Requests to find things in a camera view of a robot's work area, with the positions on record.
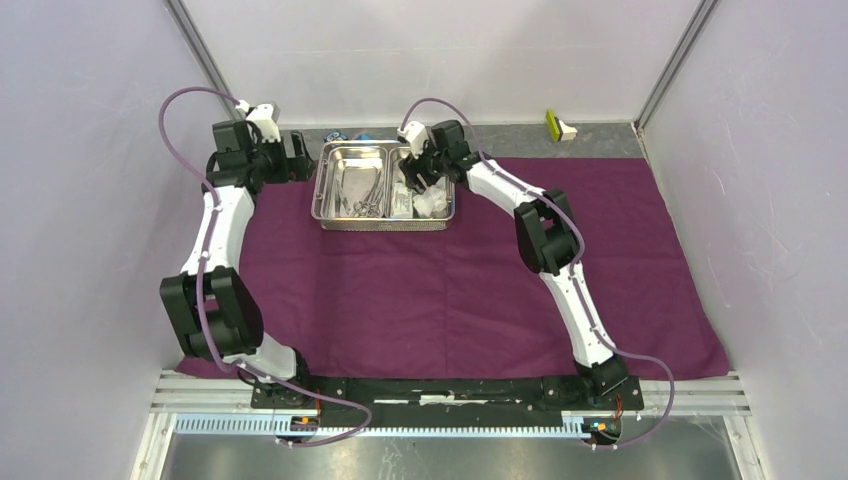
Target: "black base bar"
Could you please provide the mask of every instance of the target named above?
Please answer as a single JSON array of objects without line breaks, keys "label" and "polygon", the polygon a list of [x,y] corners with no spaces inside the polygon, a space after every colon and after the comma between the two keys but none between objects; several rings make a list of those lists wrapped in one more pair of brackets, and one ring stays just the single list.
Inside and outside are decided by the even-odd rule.
[{"label": "black base bar", "polygon": [[[547,376],[508,380],[393,380],[343,377],[301,377],[304,387],[371,409],[371,427],[554,427],[562,426],[563,410],[643,410],[639,379],[627,377],[602,396],[587,392],[579,376]],[[314,409],[315,401],[279,385],[255,388],[254,409]],[[457,402],[477,402],[458,404]],[[357,409],[320,403],[324,427],[355,427]]]}]

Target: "metal floor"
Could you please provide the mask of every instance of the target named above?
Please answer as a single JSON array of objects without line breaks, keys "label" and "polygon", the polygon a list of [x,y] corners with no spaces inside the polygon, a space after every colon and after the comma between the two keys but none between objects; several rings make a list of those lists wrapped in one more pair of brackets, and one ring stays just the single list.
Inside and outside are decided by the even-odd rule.
[{"label": "metal floor", "polygon": [[[550,140],[544,125],[479,127],[495,157],[641,157],[627,124],[581,124],[568,143]],[[393,129],[345,129],[353,137],[395,138]],[[320,151],[327,130],[305,131]],[[656,419],[624,420],[624,438]],[[591,452],[568,439],[351,438],[289,450],[265,436],[175,435],[162,478],[185,479],[734,479],[740,478],[721,417],[673,417],[649,441],[616,452]]]}]

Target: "purple cloth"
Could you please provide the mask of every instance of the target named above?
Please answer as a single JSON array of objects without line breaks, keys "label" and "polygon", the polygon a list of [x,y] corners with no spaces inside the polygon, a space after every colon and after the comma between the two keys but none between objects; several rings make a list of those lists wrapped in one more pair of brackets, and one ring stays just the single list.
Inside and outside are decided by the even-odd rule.
[{"label": "purple cloth", "polygon": [[[642,159],[501,159],[566,192],[586,239],[585,276],[619,348],[665,360],[678,379],[729,363],[701,308],[653,175]],[[573,374],[554,300],[518,255],[512,218],[458,189],[442,232],[353,233],[310,217],[312,184],[269,185],[248,226],[240,274],[265,328],[312,373],[371,378]],[[665,379],[652,363],[630,371]],[[184,359],[178,371],[224,376]]]}]

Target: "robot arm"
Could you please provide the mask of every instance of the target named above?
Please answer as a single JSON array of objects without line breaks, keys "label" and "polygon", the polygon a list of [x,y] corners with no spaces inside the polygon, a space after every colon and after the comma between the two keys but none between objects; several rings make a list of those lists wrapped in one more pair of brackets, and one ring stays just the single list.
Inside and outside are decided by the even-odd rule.
[{"label": "robot arm", "polygon": [[[199,259],[206,258],[203,292],[207,319],[215,345],[226,363],[246,363],[280,378],[295,376],[296,352],[264,333],[262,315],[238,275],[244,232],[265,183],[306,181],[315,164],[306,152],[300,133],[292,133],[294,156],[286,154],[273,104],[255,108],[241,102],[244,120],[212,127],[216,152],[206,166],[212,192],[203,193],[203,220],[191,255],[180,274],[162,280],[159,293],[186,356],[211,359],[200,328],[195,286]],[[209,248],[202,251],[204,236],[215,215]]]},{"label": "robot arm", "polygon": [[[565,194],[561,190],[543,191],[529,185],[493,160],[488,165],[483,163],[477,153],[471,152],[462,126],[455,120],[434,125],[431,131],[432,136],[418,122],[409,122],[398,130],[399,139],[410,145],[410,155],[401,163],[407,185],[421,192],[439,177],[446,176],[513,216],[521,258],[527,268],[539,274],[553,295],[571,338],[578,370],[597,394],[614,389],[627,378],[627,368],[623,359],[600,343],[593,331],[615,346],[589,294],[583,265],[577,263],[571,269],[566,268],[577,254],[577,239],[550,207],[528,192],[547,197],[573,218]],[[550,220],[552,225],[545,227],[544,220]],[[583,308],[577,289],[587,308]],[[594,328],[587,310],[595,319]]]},{"label": "robot arm", "polygon": [[[492,161],[491,163],[496,168],[500,168],[496,162]],[[529,212],[531,216],[529,221],[538,218],[533,218],[533,213],[536,211],[535,204],[541,202],[526,192],[528,190],[538,192],[539,194],[544,194],[544,192],[537,187],[519,180],[504,170],[501,170],[501,174],[512,177],[515,183],[522,185],[523,189],[517,187],[515,183],[508,182],[503,177],[497,175],[494,170],[488,168],[482,162],[475,164],[468,170],[468,189],[477,195],[482,195],[491,200],[492,203],[510,215],[515,216],[517,212],[519,215],[522,212],[525,214]],[[533,205],[534,208],[523,208],[522,205]],[[522,218],[517,219],[517,222],[523,222]],[[575,361],[580,365],[591,367],[594,364],[600,365],[609,360],[613,353],[598,342],[575,291],[573,279],[577,279],[577,284],[580,285],[583,298],[586,299],[587,305],[592,309],[593,318],[597,319],[598,312],[595,310],[595,304],[592,302],[592,297],[589,294],[589,289],[586,288],[586,281],[583,278],[583,264],[577,263],[574,266],[573,275],[567,271],[560,271],[556,275],[545,271],[537,273],[539,273],[542,281],[548,287],[548,290],[550,290],[551,295],[553,295],[559,313],[562,315],[568,335],[571,338],[571,347],[574,351]],[[598,333],[612,344],[612,340],[609,339],[603,324],[597,321],[596,325]]]}]

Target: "white wall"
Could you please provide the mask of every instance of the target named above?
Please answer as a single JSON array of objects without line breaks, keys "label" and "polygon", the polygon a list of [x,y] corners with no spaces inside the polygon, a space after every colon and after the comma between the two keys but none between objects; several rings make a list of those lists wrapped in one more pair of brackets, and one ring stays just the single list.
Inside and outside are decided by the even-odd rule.
[{"label": "white wall", "polygon": [[[480,123],[630,121],[698,0],[240,0],[186,4],[236,95],[281,123],[396,125],[435,95]],[[443,109],[422,120],[443,120]]]},{"label": "white wall", "polygon": [[778,479],[845,478],[848,3],[721,2],[647,151]]},{"label": "white wall", "polygon": [[[202,209],[156,115],[203,77],[156,0],[19,0],[0,18],[0,478],[127,478],[179,358],[159,280]],[[202,163],[223,110],[174,107],[174,139]]]}]

